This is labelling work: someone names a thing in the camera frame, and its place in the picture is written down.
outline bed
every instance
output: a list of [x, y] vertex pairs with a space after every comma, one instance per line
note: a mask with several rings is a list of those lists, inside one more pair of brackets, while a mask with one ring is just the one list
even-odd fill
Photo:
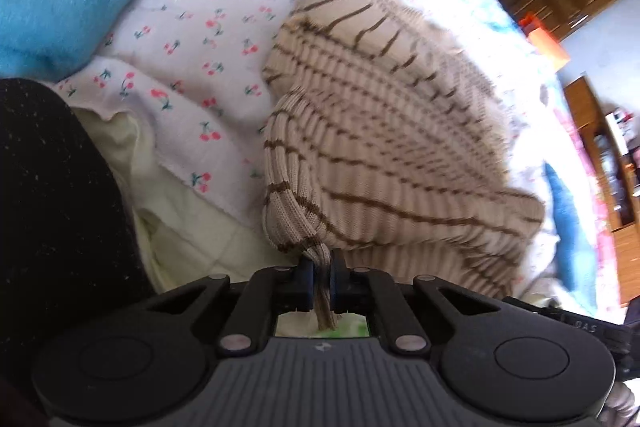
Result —
[[[295, 262], [262, 233], [262, 133], [276, 100], [261, 69], [297, 1], [133, 0], [90, 63], [52, 87], [116, 175], [158, 291], [207, 273], [245, 280]], [[513, 294], [611, 319], [619, 291], [606, 207], [551, 66], [496, 0], [403, 1], [492, 81], [509, 120], [508, 185], [545, 204]], [[547, 164], [594, 248], [590, 310], [557, 279]]]

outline garment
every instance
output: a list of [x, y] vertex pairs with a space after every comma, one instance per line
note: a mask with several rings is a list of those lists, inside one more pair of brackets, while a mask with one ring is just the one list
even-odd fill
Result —
[[44, 341], [154, 291], [111, 171], [48, 87], [0, 82], [0, 166], [0, 375], [39, 404]]
[[396, 0], [300, 1], [264, 68], [281, 97], [263, 214], [279, 250], [321, 272], [341, 248], [403, 282], [431, 273], [510, 293], [544, 207], [505, 186], [492, 85], [441, 34]]

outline wooden dresser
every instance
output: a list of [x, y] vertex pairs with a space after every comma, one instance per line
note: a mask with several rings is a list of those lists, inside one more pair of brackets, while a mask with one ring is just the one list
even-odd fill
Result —
[[625, 162], [613, 147], [615, 158], [618, 162], [619, 178], [622, 179], [623, 188], [626, 190], [629, 208], [632, 210], [631, 218], [621, 218], [616, 210], [616, 202], [611, 195], [609, 182], [605, 176], [600, 162], [600, 150], [594, 137], [604, 134], [609, 142], [614, 144], [614, 139], [606, 123], [605, 116], [600, 108], [600, 103], [593, 94], [585, 77], [581, 77], [564, 88], [564, 95], [569, 104], [575, 126], [578, 128], [584, 147], [591, 159], [596, 172], [598, 183], [602, 189], [604, 199], [609, 209], [609, 226], [616, 245], [618, 259], [618, 280], [620, 281], [620, 302], [628, 303], [630, 299], [640, 295], [640, 208], [637, 198], [632, 196], [633, 183]]

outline ribbed knit fabric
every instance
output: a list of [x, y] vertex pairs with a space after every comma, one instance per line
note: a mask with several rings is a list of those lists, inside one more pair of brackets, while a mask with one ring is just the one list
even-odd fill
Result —
[[265, 132], [263, 213], [278, 249], [320, 273], [340, 248], [350, 266], [396, 280], [431, 273], [510, 291], [543, 205], [504, 185], [492, 85], [441, 37], [397, 0], [300, 1], [264, 68], [281, 97]]

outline black device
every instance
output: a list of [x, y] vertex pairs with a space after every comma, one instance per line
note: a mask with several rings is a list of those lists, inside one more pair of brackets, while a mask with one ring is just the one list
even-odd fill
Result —
[[52, 425], [596, 426], [633, 331], [430, 275], [412, 285], [334, 255], [337, 313], [371, 337], [273, 337], [310, 311], [314, 270], [212, 275], [50, 341], [33, 382]]

